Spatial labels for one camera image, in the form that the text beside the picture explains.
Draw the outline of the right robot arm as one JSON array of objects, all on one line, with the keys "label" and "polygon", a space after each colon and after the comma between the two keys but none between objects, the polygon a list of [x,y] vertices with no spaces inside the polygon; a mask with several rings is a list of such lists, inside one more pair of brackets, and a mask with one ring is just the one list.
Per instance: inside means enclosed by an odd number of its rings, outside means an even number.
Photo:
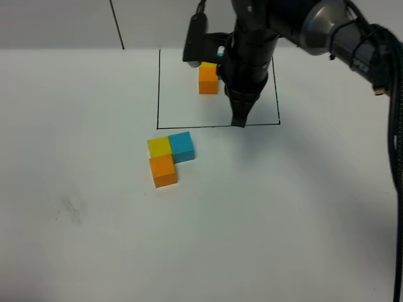
[{"label": "right robot arm", "polygon": [[388,29],[369,23],[351,1],[234,1],[231,33],[201,26],[202,61],[214,62],[225,83],[232,125],[243,127],[268,79],[278,39],[311,55],[328,53],[390,98],[390,121],[402,104],[402,44]]}]

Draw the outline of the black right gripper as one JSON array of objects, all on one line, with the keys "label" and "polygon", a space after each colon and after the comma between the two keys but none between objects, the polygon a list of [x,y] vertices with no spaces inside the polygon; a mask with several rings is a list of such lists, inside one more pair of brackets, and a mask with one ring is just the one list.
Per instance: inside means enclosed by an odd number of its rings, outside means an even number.
[{"label": "black right gripper", "polygon": [[268,69],[279,34],[239,18],[232,33],[205,33],[204,39],[225,48],[219,73],[232,110],[232,126],[244,128],[268,80]]}]

